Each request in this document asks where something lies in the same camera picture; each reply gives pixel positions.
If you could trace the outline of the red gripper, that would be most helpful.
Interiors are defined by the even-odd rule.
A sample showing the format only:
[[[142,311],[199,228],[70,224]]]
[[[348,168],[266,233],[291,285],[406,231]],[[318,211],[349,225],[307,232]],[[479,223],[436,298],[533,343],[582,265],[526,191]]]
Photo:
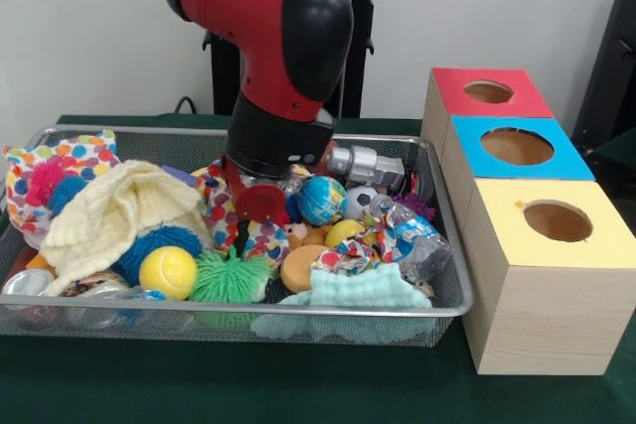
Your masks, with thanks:
[[[250,220],[258,223],[268,221],[288,223],[286,196],[273,183],[245,185],[241,179],[239,169],[228,157],[223,158],[222,169],[239,219],[237,256],[240,259],[245,259],[250,241]]]

